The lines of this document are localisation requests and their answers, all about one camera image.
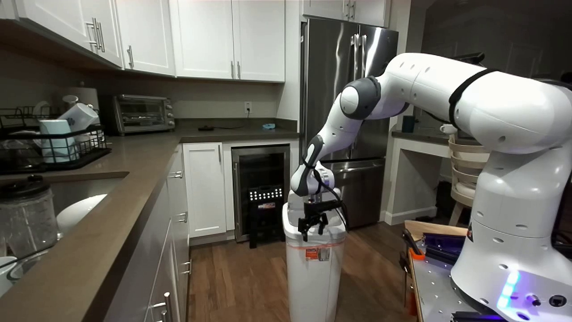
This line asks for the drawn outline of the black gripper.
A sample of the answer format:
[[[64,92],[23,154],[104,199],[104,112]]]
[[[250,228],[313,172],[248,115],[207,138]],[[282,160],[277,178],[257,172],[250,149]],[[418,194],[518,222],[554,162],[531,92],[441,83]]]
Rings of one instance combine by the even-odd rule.
[[[304,205],[304,214],[306,217],[318,217],[318,235],[323,235],[327,222],[327,217],[322,215],[325,212],[343,208],[340,201],[327,201],[327,203],[315,203],[315,205]],[[309,221],[307,219],[298,219],[298,233],[302,235],[302,240],[307,242],[307,231],[309,231]]]

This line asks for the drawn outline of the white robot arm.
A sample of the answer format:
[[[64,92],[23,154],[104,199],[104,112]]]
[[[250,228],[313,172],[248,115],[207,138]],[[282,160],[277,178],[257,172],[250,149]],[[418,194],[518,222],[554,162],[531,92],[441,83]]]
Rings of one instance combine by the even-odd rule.
[[[406,53],[381,76],[345,87],[291,178],[297,196],[325,188],[318,162],[359,128],[407,104],[454,128],[470,167],[468,235],[452,283],[508,321],[567,322],[572,262],[552,248],[572,165],[568,88],[449,58]]]

